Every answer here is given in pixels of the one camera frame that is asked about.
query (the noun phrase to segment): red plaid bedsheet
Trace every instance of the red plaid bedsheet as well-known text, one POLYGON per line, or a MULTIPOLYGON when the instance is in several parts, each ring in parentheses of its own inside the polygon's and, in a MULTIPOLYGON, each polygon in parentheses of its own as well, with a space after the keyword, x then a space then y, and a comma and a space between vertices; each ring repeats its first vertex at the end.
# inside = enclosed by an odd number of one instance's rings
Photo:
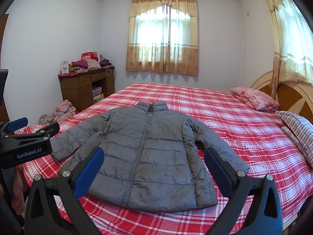
MULTIPOLYGON (((107 110, 134 106, 138 101, 165 101, 168 108, 188 114, 212 128, 250 166, 253 177, 273 175, 283 210, 284 221, 296 214, 312 194, 313 172, 293 142, 280 129, 282 121, 275 113, 255 111, 229 93, 173 85, 137 83, 94 104, 81 113, 64 120, 60 132, 107 110)), ((31 126, 20 133, 35 132, 42 126, 31 126)), ((40 173, 45 178, 57 176, 66 162, 56 163, 51 156, 39 158, 23 165, 27 182, 40 173)), ((93 197, 80 198, 80 202, 103 234, 172 235, 202 234, 212 226, 222 212, 227 198, 217 186, 219 203, 215 207, 176 212, 147 213, 108 204, 93 197)), ((69 221, 62 202, 56 197, 60 213, 69 221)), ((250 196, 232 233, 237 232, 252 202, 250 196)))

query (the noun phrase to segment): gray puffer jacket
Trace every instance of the gray puffer jacket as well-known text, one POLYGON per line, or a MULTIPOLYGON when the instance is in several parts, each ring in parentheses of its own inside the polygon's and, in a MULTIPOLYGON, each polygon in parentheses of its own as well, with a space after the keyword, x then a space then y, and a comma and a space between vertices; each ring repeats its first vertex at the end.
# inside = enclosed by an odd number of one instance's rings
POLYGON ((236 170, 248 165, 202 122, 168 110, 165 102, 139 102, 109 110, 51 139, 56 161, 75 154, 59 171, 73 170, 99 146, 104 163, 88 194, 130 209, 174 212, 217 205, 213 182, 196 141, 213 147, 236 170))

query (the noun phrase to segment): jacket collar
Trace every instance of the jacket collar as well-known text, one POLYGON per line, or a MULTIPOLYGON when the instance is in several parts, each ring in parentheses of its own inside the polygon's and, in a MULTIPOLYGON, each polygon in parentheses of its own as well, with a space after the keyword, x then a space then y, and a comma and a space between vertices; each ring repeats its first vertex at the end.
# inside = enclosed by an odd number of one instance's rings
POLYGON ((152 104, 148 102, 140 101, 137 103, 137 105, 135 105, 135 108, 144 110, 146 113, 168 110, 167 104, 164 101, 156 101, 156 102, 153 102, 152 104))

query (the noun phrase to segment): metal screw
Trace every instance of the metal screw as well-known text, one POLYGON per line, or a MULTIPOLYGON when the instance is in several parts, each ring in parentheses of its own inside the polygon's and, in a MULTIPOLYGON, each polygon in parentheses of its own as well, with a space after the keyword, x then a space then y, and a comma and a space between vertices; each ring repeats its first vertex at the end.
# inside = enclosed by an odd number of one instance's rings
POLYGON ((237 175, 239 177, 243 178, 246 175, 246 173, 243 170, 239 170, 239 171, 237 171, 237 175))
POLYGON ((36 181, 41 180, 41 175, 36 175, 34 178, 36 181))
POLYGON ((66 170, 66 171, 62 172, 62 176, 65 177, 65 178, 69 177, 69 175, 71 175, 71 172, 69 170, 66 170))
POLYGON ((269 181, 272 181, 274 178, 273 178, 272 175, 267 175, 267 176, 266 176, 266 179, 269 180, 269 181))

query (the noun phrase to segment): beige curtain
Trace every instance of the beige curtain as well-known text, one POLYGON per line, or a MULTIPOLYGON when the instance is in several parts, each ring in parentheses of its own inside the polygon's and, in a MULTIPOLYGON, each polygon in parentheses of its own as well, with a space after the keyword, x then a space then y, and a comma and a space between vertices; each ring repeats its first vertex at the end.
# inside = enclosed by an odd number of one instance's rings
POLYGON ((313 34, 292 0, 265 0, 274 38, 271 96, 280 83, 313 84, 313 34))
POLYGON ((132 0, 126 70, 198 75, 196 0, 132 0))

